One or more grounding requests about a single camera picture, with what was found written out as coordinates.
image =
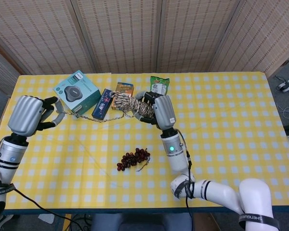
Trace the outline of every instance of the snack bag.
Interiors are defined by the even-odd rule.
[[[151,76],[150,82],[151,82],[150,90],[152,92],[162,94],[162,95],[167,94],[168,85],[170,82],[169,78],[160,78],[156,76]]]

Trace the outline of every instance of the red grapes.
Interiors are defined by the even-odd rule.
[[[147,152],[147,149],[135,149],[135,153],[126,153],[122,159],[121,163],[117,163],[117,170],[124,171],[125,168],[129,168],[131,166],[136,166],[137,163],[141,163],[144,160],[147,160],[150,156],[150,153]]]

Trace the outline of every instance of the floor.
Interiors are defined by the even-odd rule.
[[[289,79],[289,63],[287,66],[282,69],[278,74],[278,76],[282,76],[285,79]],[[282,93],[276,90],[276,86],[281,82],[275,78],[269,79],[269,85],[274,97],[275,102],[282,108],[289,106],[289,92]],[[0,91],[0,117],[3,112],[3,109],[6,105],[8,98],[7,96]],[[280,113],[283,125],[289,125],[289,118],[285,118],[282,113]],[[219,224],[221,230],[227,231],[237,231],[242,230],[237,223],[238,215],[235,213],[213,213],[217,223]],[[289,231],[289,213],[274,213],[275,218],[277,218],[280,222],[281,231]],[[48,230],[48,231],[56,231],[62,230],[63,219],[55,217],[53,224],[48,224],[46,222],[38,219],[38,215],[22,215],[18,218],[13,218],[6,224],[4,224],[3,228],[5,231],[30,231],[30,230]],[[81,225],[85,225],[84,220],[80,219],[79,222]]]

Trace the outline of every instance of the table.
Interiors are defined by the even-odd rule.
[[[175,127],[185,136],[197,180],[215,180],[237,190],[241,180],[260,178],[270,186],[275,208],[289,209],[289,143],[263,73],[153,75],[170,78]],[[21,95],[53,96],[53,86],[67,76],[20,76],[2,119],[0,138],[11,133],[7,123]],[[100,91],[115,89],[123,81],[133,83],[137,93],[149,90],[151,74],[87,76]],[[109,109],[106,118],[119,115]],[[29,147],[13,182],[43,207],[67,213],[129,208],[183,211],[185,200],[170,191],[176,174],[170,171],[159,135],[155,126],[134,118],[94,123],[68,115],[58,127],[28,138]],[[117,172],[122,155],[136,147],[148,148],[150,163],[140,172],[138,166]],[[189,205],[196,211],[219,209],[200,199]],[[38,210],[10,192],[5,212]]]

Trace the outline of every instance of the woven panel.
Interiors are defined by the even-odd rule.
[[[245,0],[235,15],[210,70],[269,77],[289,58],[289,0]]]
[[[207,70],[236,3],[236,0],[168,0],[163,9],[158,71]]]
[[[92,72],[64,0],[1,0],[0,37],[32,74]]]
[[[101,72],[155,72],[158,0],[80,0]]]
[[[0,54],[0,90],[11,95],[19,73]]]

